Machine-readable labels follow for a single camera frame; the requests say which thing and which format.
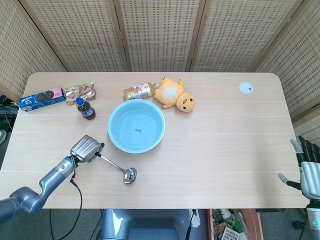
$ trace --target plastic bottle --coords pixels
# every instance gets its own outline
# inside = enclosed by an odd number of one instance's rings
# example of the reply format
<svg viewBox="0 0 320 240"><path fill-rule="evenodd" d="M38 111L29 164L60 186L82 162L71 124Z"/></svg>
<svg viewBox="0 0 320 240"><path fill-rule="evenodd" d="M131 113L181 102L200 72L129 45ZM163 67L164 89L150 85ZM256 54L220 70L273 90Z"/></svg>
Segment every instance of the plastic bottle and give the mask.
<svg viewBox="0 0 320 240"><path fill-rule="evenodd" d="M75 103L76 103L76 108L80 113L82 113L82 116L85 119L91 120L96 117L96 111L88 101L84 100L82 97L77 97L77 99L75 100Z"/></svg>
<svg viewBox="0 0 320 240"><path fill-rule="evenodd" d="M160 86L157 83L146 82L139 85L133 85L123 90L125 100L131 99L145 99L156 94L156 89Z"/></svg>

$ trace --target robotic arm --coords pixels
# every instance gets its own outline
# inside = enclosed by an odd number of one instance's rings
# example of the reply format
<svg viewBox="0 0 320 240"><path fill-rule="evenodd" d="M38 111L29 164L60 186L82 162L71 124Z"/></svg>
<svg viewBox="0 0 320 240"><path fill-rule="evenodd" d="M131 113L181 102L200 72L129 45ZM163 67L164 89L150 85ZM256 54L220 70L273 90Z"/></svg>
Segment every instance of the robotic arm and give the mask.
<svg viewBox="0 0 320 240"><path fill-rule="evenodd" d="M306 206L309 227L315 240L320 240L320 148L299 136L299 141L291 139L299 165L300 183L288 180L279 173L280 180L286 185L302 192L310 200Z"/></svg>
<svg viewBox="0 0 320 240"><path fill-rule="evenodd" d="M71 156L66 156L55 168L39 182L42 193L38 194L24 186L14 191L9 198L0 201L0 223L15 218L21 209L28 214L37 213L46 203L50 194L71 174L76 173L78 163L91 162L96 152L100 152L104 143L85 135L70 150Z"/></svg>

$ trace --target stuffed duck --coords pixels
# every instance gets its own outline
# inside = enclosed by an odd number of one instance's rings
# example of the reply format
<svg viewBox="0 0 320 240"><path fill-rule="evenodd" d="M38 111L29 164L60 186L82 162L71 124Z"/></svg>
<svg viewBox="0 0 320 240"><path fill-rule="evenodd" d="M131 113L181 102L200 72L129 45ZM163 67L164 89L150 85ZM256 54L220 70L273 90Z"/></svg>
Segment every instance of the stuffed duck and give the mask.
<svg viewBox="0 0 320 240"><path fill-rule="evenodd" d="M195 97L184 90L184 82L176 82L168 77L162 79L160 88L155 90L154 97L163 103L164 109L176 105L183 112L190 112L196 105Z"/></svg>

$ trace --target oreo box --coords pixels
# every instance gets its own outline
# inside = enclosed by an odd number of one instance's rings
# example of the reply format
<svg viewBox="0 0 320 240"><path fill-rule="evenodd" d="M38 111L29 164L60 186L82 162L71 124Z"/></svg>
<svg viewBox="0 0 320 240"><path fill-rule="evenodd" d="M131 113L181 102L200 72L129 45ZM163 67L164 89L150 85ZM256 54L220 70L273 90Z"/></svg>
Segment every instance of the oreo box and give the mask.
<svg viewBox="0 0 320 240"><path fill-rule="evenodd" d="M23 111L29 112L65 100L64 90L61 87L57 87L49 91L22 97L19 100L19 105Z"/></svg>

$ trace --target snack package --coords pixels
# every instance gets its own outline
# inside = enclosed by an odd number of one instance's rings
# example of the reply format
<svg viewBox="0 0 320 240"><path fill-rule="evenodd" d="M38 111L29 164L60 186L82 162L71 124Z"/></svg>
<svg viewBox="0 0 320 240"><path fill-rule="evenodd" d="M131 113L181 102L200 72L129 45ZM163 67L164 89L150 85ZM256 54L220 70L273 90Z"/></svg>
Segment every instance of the snack package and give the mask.
<svg viewBox="0 0 320 240"><path fill-rule="evenodd" d="M95 99L97 95L93 82L72 86L65 89L65 101L68 105L76 103L76 99L81 97L85 100Z"/></svg>
<svg viewBox="0 0 320 240"><path fill-rule="evenodd" d="M63 102L66 99L64 90L60 87L20 98L19 106L29 112L51 104Z"/></svg>

